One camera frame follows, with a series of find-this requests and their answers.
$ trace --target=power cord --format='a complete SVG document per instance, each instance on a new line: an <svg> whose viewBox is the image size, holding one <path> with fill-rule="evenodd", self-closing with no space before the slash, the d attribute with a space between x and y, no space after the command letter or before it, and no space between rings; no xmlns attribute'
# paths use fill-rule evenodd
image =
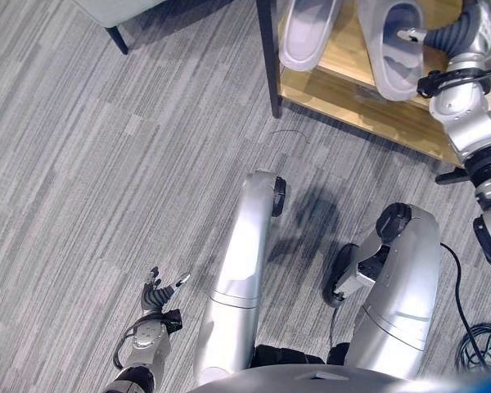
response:
<svg viewBox="0 0 491 393"><path fill-rule="evenodd" d="M122 346L124 346L125 341L128 338L133 337L136 334L136 329L138 327L142 326L144 323L151 321L151 320L168 322L168 321L164 320L164 315L162 313L153 313L153 314L148 314L144 317L141 317L139 320L137 320L137 322L135 322L130 327L125 329L125 332L122 335L122 337L120 338L120 340L118 341L118 344L116 345L116 348L115 348L115 352L113 353L113 365L118 370L121 370L122 368L124 368L124 366L120 362L119 353L120 353L120 350L122 349Z"/></svg>
<svg viewBox="0 0 491 393"><path fill-rule="evenodd" d="M460 260L457 254L451 249L451 247L440 243L440 245L445 248L451 256L453 257L455 264L457 265L457 281L455 283L455 301L457 303L458 314L460 319L466 328L466 335L461 339L458 344L458 350L455 357L455 366L457 370L461 368L474 368L481 367L485 370L491 370L491 323L479 323L473 327L469 326L464 311L462 309L462 304L460 302L460 281L462 280L462 266L460 265ZM480 335L489 334L486 341L485 350L480 350L478 344L476 343L476 338ZM469 344L473 348L474 354L470 354Z"/></svg>
<svg viewBox="0 0 491 393"><path fill-rule="evenodd" d="M478 323L471 328L471 332L477 341L479 337L483 337L481 342L485 341L485 349L481 352L488 366L491 367L491 323ZM469 351L470 342L470 336L466 334L458 343L458 349L455 355L455 367L458 371L462 371L463 369L472 370L480 366L476 353L471 354Z"/></svg>

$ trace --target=robotic hand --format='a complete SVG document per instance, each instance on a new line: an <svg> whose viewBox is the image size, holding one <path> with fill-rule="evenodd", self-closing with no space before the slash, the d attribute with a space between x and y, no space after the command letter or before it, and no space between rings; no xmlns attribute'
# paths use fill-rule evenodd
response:
<svg viewBox="0 0 491 393"><path fill-rule="evenodd" d="M174 292L190 277L183 274L175 284L159 288L158 268L147 275L140 304L143 316L124 332L113 354L113 363L121 370L116 379L102 393L154 393L162 382L165 358L171 352L169 336L182 329L179 309L163 313L164 305ZM127 365L119 361L119 351L129 337L133 348Z"/></svg>
<svg viewBox="0 0 491 393"><path fill-rule="evenodd" d="M419 80L418 92L432 98L430 113L444 126L465 169L462 180L469 179L475 186L484 213L475 219L473 229L491 264L491 111L485 98L491 89L491 70L485 67L491 48L491 3L464 0L452 25L404 29L397 35L448 55L447 71L431 71Z"/></svg>

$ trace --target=silver robot leg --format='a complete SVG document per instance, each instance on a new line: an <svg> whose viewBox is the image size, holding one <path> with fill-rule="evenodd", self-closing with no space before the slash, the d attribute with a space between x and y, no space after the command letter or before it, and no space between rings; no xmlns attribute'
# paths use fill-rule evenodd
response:
<svg viewBox="0 0 491 393"><path fill-rule="evenodd" d="M282 212L286 182L257 171L242 186L232 235L200 326L194 373L199 385L247 368L255 349L269 221Z"/></svg>

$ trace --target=gray slipper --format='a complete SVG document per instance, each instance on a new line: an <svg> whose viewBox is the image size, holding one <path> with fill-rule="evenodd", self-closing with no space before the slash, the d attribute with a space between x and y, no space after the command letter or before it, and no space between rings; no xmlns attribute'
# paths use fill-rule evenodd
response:
<svg viewBox="0 0 491 393"><path fill-rule="evenodd" d="M280 48L280 61L295 71L317 66L342 0L291 0Z"/></svg>
<svg viewBox="0 0 491 393"><path fill-rule="evenodd" d="M415 97L424 68L422 45L396 33L423 26L420 6L414 0L358 0L357 13L378 92L391 101Z"/></svg>

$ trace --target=black cable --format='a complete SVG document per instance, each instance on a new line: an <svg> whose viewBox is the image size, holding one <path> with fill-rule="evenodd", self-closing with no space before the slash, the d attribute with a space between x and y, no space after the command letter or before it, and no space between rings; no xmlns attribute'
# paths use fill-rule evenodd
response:
<svg viewBox="0 0 491 393"><path fill-rule="evenodd" d="M449 88L455 88L456 86L460 86L462 84L470 84L472 82L479 82L482 79L487 79L487 78L491 78L491 70L485 71L485 73L483 75L481 75L481 76L476 76L476 77L473 77L473 78L459 80L458 82L452 82L450 84L446 84L446 85L444 85L444 86L442 86L440 88L437 88L433 92L433 96L438 96L441 92L443 92L444 90L447 90Z"/></svg>
<svg viewBox="0 0 491 393"><path fill-rule="evenodd" d="M139 326L142 326L144 323L151 321L151 320L163 321L162 317L163 317L162 313L148 314L144 317L141 317L140 319L137 320L137 322L135 322L133 325L131 325L130 327L125 329L124 334L122 335L122 337L118 341L118 344L116 345L115 352L113 353L113 358L112 358L113 359L113 365L118 370L121 370L122 368L124 368L124 366L122 365L122 363L120 362L120 359L119 359L119 352L122 349L122 346L124 345L125 341L128 338L135 335L135 333L136 333L135 329L138 328Z"/></svg>
<svg viewBox="0 0 491 393"><path fill-rule="evenodd" d="M482 342L485 341L485 349L481 351L491 367L491 323L478 323L471 328L473 337L478 341L479 337L487 337ZM455 354L455 367L458 371L462 369L471 370L480 366L480 362L476 361L476 354L469 353L470 339L469 335L466 334L458 343L457 353Z"/></svg>
<svg viewBox="0 0 491 393"><path fill-rule="evenodd" d="M336 315L338 314L338 310L340 307L336 307L333 312L333 316L331 317L331 326L329 327L329 347L333 347L333 329L335 328Z"/></svg>
<svg viewBox="0 0 491 393"><path fill-rule="evenodd" d="M457 254L451 249L451 247L446 246L443 243L440 243L440 245L445 248L449 253L453 256L455 260L455 264L457 264L457 282L455 283L455 301L457 302L457 309L458 309L458 314L460 315L460 319L462 320L462 323L464 324L464 328L466 328L467 335L469 336L469 341L471 345L473 346L473 350L475 351L475 355L478 357L480 364L482 367L485 369L488 369L488 365L485 363L484 356L482 355L482 352L480 352L480 349L478 345L476 344L475 336L473 335L473 332L471 331L471 328L469 327L469 323L467 323L466 316L464 315L464 311L462 309L462 304L460 303L460 281L462 280L462 267L460 265L460 260L457 257Z"/></svg>

